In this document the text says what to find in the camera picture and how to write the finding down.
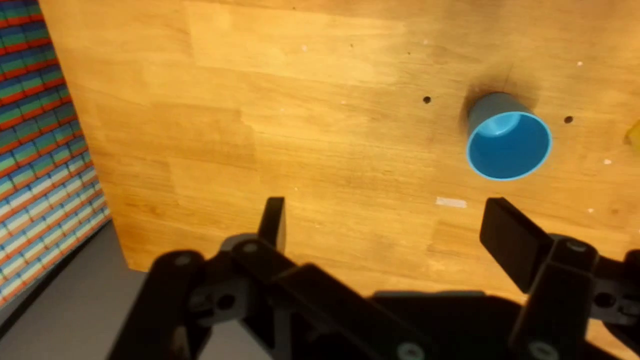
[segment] blue cylinder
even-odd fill
[[[534,173],[553,149],[553,131],[509,93],[491,93],[469,112],[466,160],[497,181]]]

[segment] striped fabric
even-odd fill
[[[0,308],[108,219],[37,0],[0,0]]]

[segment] wooden board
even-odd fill
[[[363,293],[523,300],[478,241],[488,195],[608,256],[640,243],[640,160],[625,141],[640,119],[640,2],[43,6],[136,270],[174,248],[213,256],[276,194],[287,254]],[[548,164],[520,181],[464,160],[464,107],[494,89],[554,131]]]

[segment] grey floor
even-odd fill
[[[124,265],[107,225],[0,339],[3,360],[100,360],[132,305],[144,273]],[[203,360],[268,358],[238,326],[214,327]]]

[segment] wooden surface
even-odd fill
[[[640,117],[637,0],[43,6],[136,270],[172,248],[214,254],[273,194],[289,201],[287,254],[363,293],[523,300],[478,241],[488,195],[608,256],[640,245],[640,160],[625,141]],[[466,166],[464,105],[493,89],[554,131],[527,180]]]

